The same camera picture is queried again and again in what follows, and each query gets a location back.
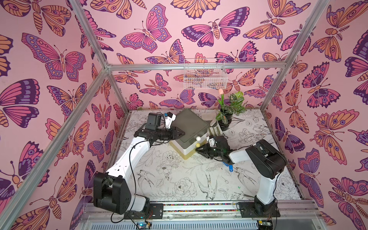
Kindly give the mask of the grey cream three-drawer chest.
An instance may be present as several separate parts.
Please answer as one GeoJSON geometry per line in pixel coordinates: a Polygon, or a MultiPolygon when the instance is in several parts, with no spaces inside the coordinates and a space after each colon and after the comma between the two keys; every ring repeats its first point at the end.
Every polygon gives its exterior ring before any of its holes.
{"type": "Polygon", "coordinates": [[[171,128],[173,127],[185,133],[179,139],[169,142],[184,160],[196,153],[197,144],[201,146],[206,143],[209,124],[190,109],[175,115],[175,120],[171,124],[171,128]]]}

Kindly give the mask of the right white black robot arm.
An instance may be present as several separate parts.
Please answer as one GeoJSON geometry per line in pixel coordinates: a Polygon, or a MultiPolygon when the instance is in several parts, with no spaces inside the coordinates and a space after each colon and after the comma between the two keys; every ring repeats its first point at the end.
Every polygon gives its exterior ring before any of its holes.
{"type": "Polygon", "coordinates": [[[227,165],[252,161],[260,173],[260,186],[255,203],[264,207],[275,202],[278,176],[284,171],[287,160],[274,146],[262,139],[254,145],[231,149],[224,136],[210,136],[206,144],[197,144],[196,153],[227,165]]]}

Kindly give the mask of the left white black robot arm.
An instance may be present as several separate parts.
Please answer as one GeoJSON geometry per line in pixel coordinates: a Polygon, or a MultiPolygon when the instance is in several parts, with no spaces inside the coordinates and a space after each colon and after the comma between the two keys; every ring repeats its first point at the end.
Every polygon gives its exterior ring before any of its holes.
{"type": "Polygon", "coordinates": [[[173,125],[175,114],[149,113],[147,122],[135,133],[122,156],[105,173],[94,177],[93,204],[95,207],[119,215],[140,218],[150,211],[149,198],[130,190],[128,180],[134,179],[134,168],[143,155],[154,146],[182,137],[185,132],[173,125]]]}

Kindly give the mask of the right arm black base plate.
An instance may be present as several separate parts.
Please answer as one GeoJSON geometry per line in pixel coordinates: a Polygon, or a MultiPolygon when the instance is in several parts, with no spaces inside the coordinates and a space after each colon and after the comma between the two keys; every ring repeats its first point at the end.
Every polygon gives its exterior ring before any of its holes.
{"type": "Polygon", "coordinates": [[[281,216],[275,202],[268,205],[262,202],[238,202],[237,209],[242,218],[278,218],[281,216]]]}

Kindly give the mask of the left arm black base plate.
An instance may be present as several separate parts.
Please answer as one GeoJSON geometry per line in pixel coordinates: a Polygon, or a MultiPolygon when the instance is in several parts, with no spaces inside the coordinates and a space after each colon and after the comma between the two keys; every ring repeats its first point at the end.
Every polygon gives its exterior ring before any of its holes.
{"type": "Polygon", "coordinates": [[[146,220],[146,219],[162,219],[163,203],[150,203],[143,211],[130,211],[124,214],[124,219],[146,220]]]}

